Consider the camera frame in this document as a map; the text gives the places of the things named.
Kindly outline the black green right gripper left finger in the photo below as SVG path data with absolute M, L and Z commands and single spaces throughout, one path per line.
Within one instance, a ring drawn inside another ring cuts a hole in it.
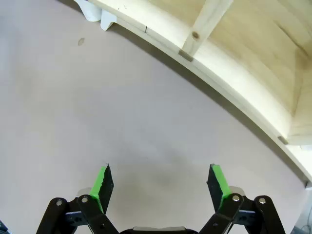
M 38 234 L 73 234 L 79 226 L 88 226 L 93 234 L 117 234 L 106 215 L 114 188 L 109 164 L 102 166 L 87 194 L 68 202 L 55 197 L 49 202 L 37 229 Z

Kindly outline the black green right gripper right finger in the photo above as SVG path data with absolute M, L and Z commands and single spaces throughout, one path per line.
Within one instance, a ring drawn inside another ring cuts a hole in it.
M 250 200 L 234 193 L 220 165 L 211 164 L 207 179 L 215 213 L 201 234 L 227 234 L 233 225 L 242 225 L 249 234 L 284 234 L 285 230 L 272 199 L 267 195 Z

